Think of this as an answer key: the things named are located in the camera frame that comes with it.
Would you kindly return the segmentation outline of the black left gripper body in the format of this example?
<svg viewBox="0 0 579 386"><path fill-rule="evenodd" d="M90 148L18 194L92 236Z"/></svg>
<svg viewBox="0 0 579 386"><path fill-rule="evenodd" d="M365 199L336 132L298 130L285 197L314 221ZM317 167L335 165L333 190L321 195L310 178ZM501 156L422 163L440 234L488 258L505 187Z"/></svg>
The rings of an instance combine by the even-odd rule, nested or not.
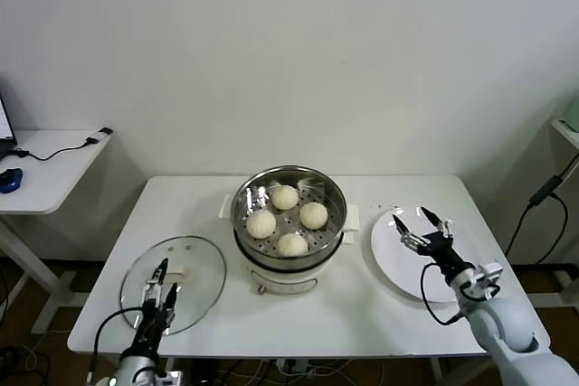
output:
<svg viewBox="0 0 579 386"><path fill-rule="evenodd" d="M142 320L131 343L130 354L157 355L162 335L175 317L174 306L156 306L154 300L148 300L141 307L141 313Z"/></svg>

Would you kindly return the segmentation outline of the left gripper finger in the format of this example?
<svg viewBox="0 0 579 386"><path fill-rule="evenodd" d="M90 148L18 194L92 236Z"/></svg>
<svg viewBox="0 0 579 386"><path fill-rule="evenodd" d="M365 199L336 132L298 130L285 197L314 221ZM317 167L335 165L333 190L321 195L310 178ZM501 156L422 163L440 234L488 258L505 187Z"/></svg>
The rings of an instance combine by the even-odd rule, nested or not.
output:
<svg viewBox="0 0 579 386"><path fill-rule="evenodd" d="M144 290L144 300L160 301L162 296L162 287L164 284L168 267L168 258L164 258L155 268L151 278L146 281Z"/></svg>
<svg viewBox="0 0 579 386"><path fill-rule="evenodd" d="M178 290L179 285L177 283L173 283L166 296L164 310L166 312L167 319L173 319L175 316L175 306Z"/></svg>

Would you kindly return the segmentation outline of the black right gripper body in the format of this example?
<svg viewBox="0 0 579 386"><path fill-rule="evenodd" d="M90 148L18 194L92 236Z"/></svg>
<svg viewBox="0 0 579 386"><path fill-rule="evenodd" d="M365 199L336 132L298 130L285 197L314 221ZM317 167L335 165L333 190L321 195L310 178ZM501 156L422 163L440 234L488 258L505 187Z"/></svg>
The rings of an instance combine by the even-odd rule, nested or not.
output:
<svg viewBox="0 0 579 386"><path fill-rule="evenodd" d="M426 245L420 248L420 254L430 257L441 269L443 276L458 276L462 271L473 268L453 248L453 237L445 237L436 231L422 236Z"/></svg>

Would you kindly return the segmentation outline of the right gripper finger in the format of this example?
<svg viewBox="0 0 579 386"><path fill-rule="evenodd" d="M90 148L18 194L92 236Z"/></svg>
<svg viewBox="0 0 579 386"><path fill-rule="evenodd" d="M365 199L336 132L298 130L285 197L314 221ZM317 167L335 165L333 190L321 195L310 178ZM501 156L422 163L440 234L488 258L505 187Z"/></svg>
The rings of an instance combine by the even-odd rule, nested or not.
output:
<svg viewBox="0 0 579 386"><path fill-rule="evenodd" d="M394 226L400 235L401 243L408 249L423 254L424 249L428 246L428 241L412 233L406 225L396 216L393 216Z"/></svg>
<svg viewBox="0 0 579 386"><path fill-rule="evenodd" d="M424 234L422 237L428 241L453 241L450 224L448 221L441 219L435 212L421 206L420 211L426 220L434 228L433 232Z"/></svg>

